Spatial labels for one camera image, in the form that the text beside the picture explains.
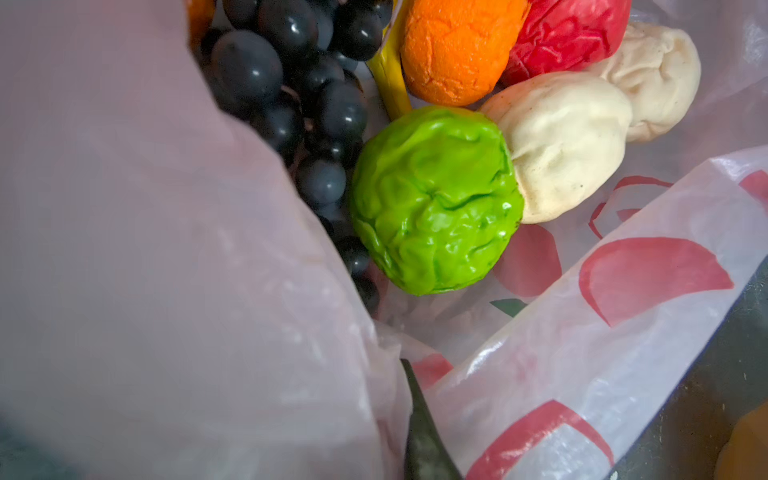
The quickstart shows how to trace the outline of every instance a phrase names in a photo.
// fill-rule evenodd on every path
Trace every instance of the translucent plastic bag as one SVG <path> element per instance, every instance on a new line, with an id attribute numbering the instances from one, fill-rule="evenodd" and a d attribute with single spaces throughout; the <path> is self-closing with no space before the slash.
<path id="1" fill-rule="evenodd" d="M 600 478 L 768 253 L 766 6 L 634 7 L 697 44 L 687 118 L 480 283 L 389 285 L 377 333 L 180 2 L 6 5 L 0 412 L 110 480 L 398 478 L 402 354 L 467 478 Z"/>

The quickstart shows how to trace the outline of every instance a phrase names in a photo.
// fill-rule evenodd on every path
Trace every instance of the fake orange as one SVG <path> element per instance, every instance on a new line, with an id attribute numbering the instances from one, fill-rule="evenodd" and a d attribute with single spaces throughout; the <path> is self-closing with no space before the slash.
<path id="1" fill-rule="evenodd" d="M 216 0 L 186 0 L 190 45 L 197 45 L 208 31 L 216 13 Z"/>
<path id="2" fill-rule="evenodd" d="M 486 96 L 527 14 L 527 0 L 415 0 L 400 50 L 411 93 L 447 106 Z"/>

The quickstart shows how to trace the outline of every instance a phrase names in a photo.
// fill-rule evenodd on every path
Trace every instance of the cream-colored fruit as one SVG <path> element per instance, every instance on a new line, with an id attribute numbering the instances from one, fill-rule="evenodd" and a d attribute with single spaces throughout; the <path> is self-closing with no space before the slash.
<path id="1" fill-rule="evenodd" d="M 592 74 L 539 75 L 480 108 L 504 132 L 525 198 L 523 223 L 553 220 L 591 196 L 624 159 L 632 107 Z"/>
<path id="2" fill-rule="evenodd" d="M 666 134 L 688 112 L 699 88 L 701 61 L 682 30 L 631 22 L 618 51 L 584 71 L 619 87 L 632 102 L 627 141 Z"/>

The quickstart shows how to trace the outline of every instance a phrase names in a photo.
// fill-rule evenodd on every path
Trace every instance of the green fruit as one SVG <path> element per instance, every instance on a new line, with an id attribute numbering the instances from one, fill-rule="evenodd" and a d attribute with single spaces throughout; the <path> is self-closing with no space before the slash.
<path id="1" fill-rule="evenodd" d="M 426 107 L 363 148 L 349 210 L 390 280 L 427 295 L 488 273 L 518 229 L 523 197 L 496 124 L 463 108 Z"/>

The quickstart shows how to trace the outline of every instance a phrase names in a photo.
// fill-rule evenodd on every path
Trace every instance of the dark grape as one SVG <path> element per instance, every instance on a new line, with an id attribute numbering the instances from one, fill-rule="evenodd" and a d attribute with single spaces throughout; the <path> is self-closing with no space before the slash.
<path id="1" fill-rule="evenodd" d="M 280 92 L 283 66 L 272 45 L 252 31 L 222 35 L 214 45 L 216 78 L 238 101 L 265 104 Z"/>
<path id="2" fill-rule="evenodd" d="M 343 79 L 344 70 L 339 62 L 328 52 L 318 50 L 293 72 L 291 86 L 302 101 L 314 102 L 326 83 Z"/>
<path id="3" fill-rule="evenodd" d="M 336 9 L 339 7 L 339 0 L 307 0 L 307 2 L 327 10 L 331 17 L 336 14 Z"/>
<path id="4" fill-rule="evenodd" d="M 362 138 L 348 146 L 344 156 L 341 158 L 342 167 L 351 170 L 357 165 L 357 159 L 360 157 L 360 152 L 362 152 L 362 146 Z"/>
<path id="5" fill-rule="evenodd" d="M 347 81 L 347 83 L 355 85 L 355 88 L 362 91 L 362 84 L 360 83 L 360 79 L 357 78 L 357 75 L 353 74 L 349 70 L 345 70 L 344 79 Z"/>
<path id="6" fill-rule="evenodd" d="M 313 155 L 301 162 L 296 174 L 299 195 L 312 208 L 338 201 L 346 189 L 346 173 L 337 161 Z"/>
<path id="7" fill-rule="evenodd" d="M 341 260 L 347 271 L 352 276 L 360 276 L 365 273 L 371 256 L 358 237 L 344 237 L 336 244 Z"/>
<path id="8" fill-rule="evenodd" d="M 257 108 L 250 124 L 283 157 L 286 167 L 290 167 L 304 135 L 299 102 L 281 91 L 274 102 Z"/>
<path id="9" fill-rule="evenodd" d="M 331 55 L 339 61 L 341 68 L 348 71 L 355 71 L 357 69 L 357 60 L 347 58 L 344 54 L 338 50 L 331 51 Z"/>
<path id="10" fill-rule="evenodd" d="M 325 217 L 317 217 L 320 220 L 320 223 L 323 224 L 323 228 L 326 229 L 326 233 L 328 234 L 328 237 L 333 237 L 333 224 Z"/>
<path id="11" fill-rule="evenodd" d="M 256 26 L 256 15 L 260 0 L 223 0 L 224 13 L 233 27 L 237 29 Z"/>
<path id="12" fill-rule="evenodd" d="M 333 37 L 333 10 L 319 2 L 309 2 L 317 20 L 317 48 L 326 50 Z"/>
<path id="13" fill-rule="evenodd" d="M 240 120 L 248 120 L 251 112 L 253 112 L 253 106 L 247 102 L 236 100 L 230 93 L 221 86 L 214 74 L 214 68 L 211 65 L 203 67 L 203 76 L 208 83 L 210 93 L 214 96 L 214 100 L 219 109 L 226 111 L 233 117 L 237 117 Z"/>
<path id="14" fill-rule="evenodd" d="M 272 43 L 287 68 L 317 46 L 317 20 L 305 0 L 261 0 L 257 31 Z"/>
<path id="15" fill-rule="evenodd" d="M 331 49 L 352 60 L 368 61 L 382 46 L 382 22 L 370 8 L 350 2 L 339 7 Z"/>
<path id="16" fill-rule="evenodd" d="M 362 150 L 362 139 L 344 141 L 326 137 L 316 131 L 305 136 L 306 149 L 314 154 L 325 154 L 333 160 L 341 162 L 342 167 L 349 170 L 354 168 L 357 157 Z"/>
<path id="17" fill-rule="evenodd" d="M 392 9 L 394 8 L 392 0 L 358 0 L 358 2 L 376 13 L 382 23 L 382 27 L 386 27 L 389 21 L 392 20 Z"/>
<path id="18" fill-rule="evenodd" d="M 355 287 L 357 288 L 357 294 L 360 295 L 362 304 L 366 306 L 369 315 L 376 313 L 379 308 L 379 289 L 376 288 L 376 284 L 371 280 L 368 280 L 364 276 L 355 278 Z"/>
<path id="19" fill-rule="evenodd" d="M 318 133 L 346 141 L 360 138 L 368 122 L 366 99 L 351 84 L 330 81 L 317 98 L 314 119 Z"/>
<path id="20" fill-rule="evenodd" d="M 203 55 L 203 63 L 210 63 L 210 55 L 214 52 L 214 45 L 228 30 L 209 28 L 203 39 L 200 40 L 200 53 Z"/>

